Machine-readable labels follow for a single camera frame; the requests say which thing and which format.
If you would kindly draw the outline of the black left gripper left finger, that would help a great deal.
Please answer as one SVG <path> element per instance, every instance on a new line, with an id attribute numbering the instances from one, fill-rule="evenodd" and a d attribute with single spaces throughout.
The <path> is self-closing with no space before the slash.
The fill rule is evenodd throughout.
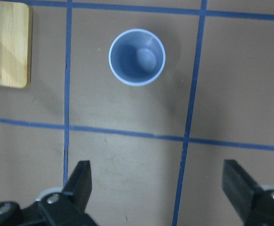
<path id="1" fill-rule="evenodd" d="M 16 202 L 0 202 L 0 226 L 95 226 L 85 213 L 91 191 L 90 161 L 79 161 L 60 192 L 46 194 L 24 209 Z"/>

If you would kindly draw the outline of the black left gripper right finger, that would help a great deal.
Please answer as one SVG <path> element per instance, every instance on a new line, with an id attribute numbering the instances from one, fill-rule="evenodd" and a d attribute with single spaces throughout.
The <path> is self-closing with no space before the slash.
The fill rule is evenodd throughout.
<path id="1" fill-rule="evenodd" d="M 244 226 L 274 226 L 274 186 L 258 184 L 236 160 L 224 160 L 222 189 Z"/>

